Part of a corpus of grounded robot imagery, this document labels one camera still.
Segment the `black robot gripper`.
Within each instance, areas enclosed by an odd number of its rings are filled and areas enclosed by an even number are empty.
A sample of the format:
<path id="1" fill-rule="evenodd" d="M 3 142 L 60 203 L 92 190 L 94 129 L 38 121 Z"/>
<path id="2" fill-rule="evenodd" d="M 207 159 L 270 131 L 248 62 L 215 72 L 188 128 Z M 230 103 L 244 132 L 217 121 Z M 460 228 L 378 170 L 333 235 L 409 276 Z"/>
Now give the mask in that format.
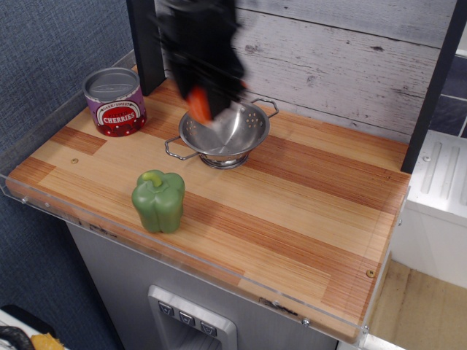
<path id="1" fill-rule="evenodd" d="M 232 40 L 239 24 L 235 1 L 161 1 L 161 43 L 184 100 L 198 86 L 206 91 L 204 117 L 215 119 L 239 101 L 244 67 Z"/>

